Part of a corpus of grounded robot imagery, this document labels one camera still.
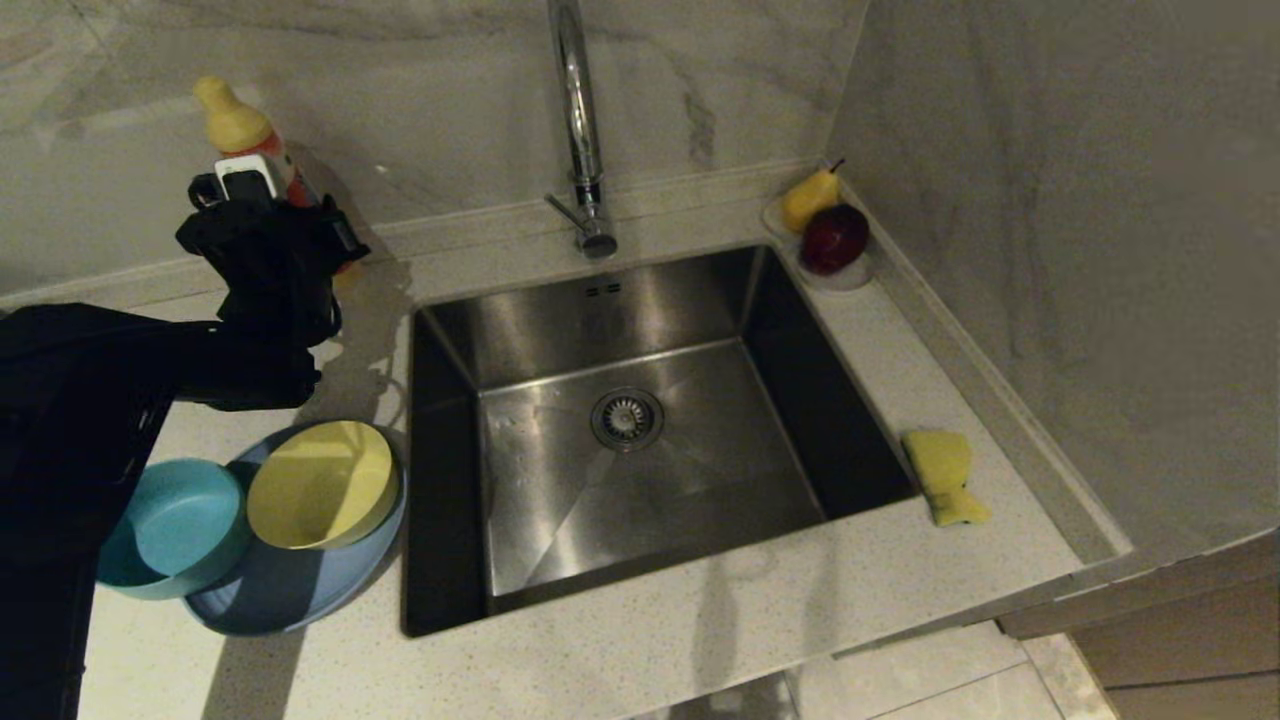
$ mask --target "yellow sponge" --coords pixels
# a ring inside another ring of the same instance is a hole
[[[963,434],[914,430],[902,436],[902,447],[924,486],[934,525],[977,524],[991,518],[991,510],[965,489],[973,450]]]

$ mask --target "red apple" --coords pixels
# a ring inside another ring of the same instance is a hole
[[[804,228],[800,261],[817,275],[831,275],[867,250],[870,225],[851,205],[836,205],[817,213]]]

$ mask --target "yellow bowl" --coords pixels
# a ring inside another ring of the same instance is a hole
[[[332,550],[367,536],[396,505],[392,448],[364,423],[307,428],[273,452],[248,488],[248,524],[266,544]]]

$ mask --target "yellow pear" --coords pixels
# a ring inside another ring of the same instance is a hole
[[[782,196],[782,224],[788,231],[804,233],[805,225],[818,211],[840,204],[840,177],[836,169],[841,164],[844,160],[831,169],[818,170]]]

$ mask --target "teal bowl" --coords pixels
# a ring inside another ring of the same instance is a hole
[[[248,548],[244,491],[207,460],[148,466],[102,546],[97,582],[141,600],[183,597],[216,583]]]

